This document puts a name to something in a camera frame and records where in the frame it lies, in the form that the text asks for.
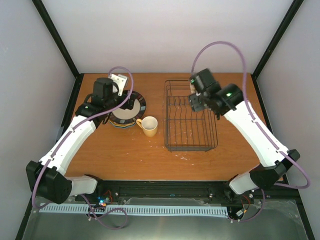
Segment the yellow ceramic mug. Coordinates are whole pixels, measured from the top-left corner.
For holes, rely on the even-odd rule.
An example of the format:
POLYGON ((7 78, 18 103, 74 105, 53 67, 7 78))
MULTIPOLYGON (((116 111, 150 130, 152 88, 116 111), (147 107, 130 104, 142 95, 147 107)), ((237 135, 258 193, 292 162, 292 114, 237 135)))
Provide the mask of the yellow ceramic mug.
POLYGON ((142 129, 147 137, 154 137, 158 131, 158 121, 153 116, 146 116, 143 119, 137 119, 136 124, 142 129))

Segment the dark wire dish rack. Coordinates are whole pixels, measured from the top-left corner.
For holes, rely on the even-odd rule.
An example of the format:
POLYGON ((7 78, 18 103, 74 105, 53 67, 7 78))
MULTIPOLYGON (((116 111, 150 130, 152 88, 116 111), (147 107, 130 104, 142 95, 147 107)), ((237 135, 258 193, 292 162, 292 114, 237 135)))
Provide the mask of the dark wire dish rack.
POLYGON ((164 146, 171 152, 207 152, 218 146, 216 117, 208 109, 193 111, 190 85, 184 79, 164 83, 162 117, 164 146))

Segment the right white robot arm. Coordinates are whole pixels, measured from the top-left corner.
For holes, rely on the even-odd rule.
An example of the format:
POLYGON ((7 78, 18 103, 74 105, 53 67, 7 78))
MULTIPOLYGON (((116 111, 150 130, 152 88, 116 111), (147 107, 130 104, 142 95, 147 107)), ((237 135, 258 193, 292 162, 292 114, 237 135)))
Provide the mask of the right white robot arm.
POLYGON ((289 150, 271 134, 251 104, 244 101, 237 85, 230 83, 221 87, 207 68, 192 75, 189 82, 195 88, 195 93, 189 96, 192 110, 208 108, 216 117, 223 116, 242 134, 259 159, 258 166, 229 181, 228 189, 232 194, 269 189, 300 158, 296 149, 289 150))

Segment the black rimmed striped plate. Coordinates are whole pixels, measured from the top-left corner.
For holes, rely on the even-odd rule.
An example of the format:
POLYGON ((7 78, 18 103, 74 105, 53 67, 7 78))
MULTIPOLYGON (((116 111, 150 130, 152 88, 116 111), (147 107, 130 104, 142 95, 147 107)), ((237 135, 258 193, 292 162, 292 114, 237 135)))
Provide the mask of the black rimmed striped plate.
POLYGON ((133 91, 130 99, 120 108, 114 110, 109 118, 116 125, 135 124, 147 109, 146 99, 137 91, 133 91))

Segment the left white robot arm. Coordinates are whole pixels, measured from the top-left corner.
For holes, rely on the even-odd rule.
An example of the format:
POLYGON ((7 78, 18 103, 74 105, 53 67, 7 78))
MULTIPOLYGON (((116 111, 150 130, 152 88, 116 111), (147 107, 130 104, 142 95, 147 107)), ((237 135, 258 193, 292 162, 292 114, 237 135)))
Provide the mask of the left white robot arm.
POLYGON ((67 169, 86 139, 105 123, 107 116, 121 108, 130 99, 132 90, 125 90, 132 79, 110 73, 97 78, 93 91, 76 110, 67 130, 53 148, 38 162, 30 161, 26 174, 32 191, 31 202, 36 196, 61 204, 71 196, 86 194, 92 201, 103 198, 104 188, 93 175, 66 177, 67 169))

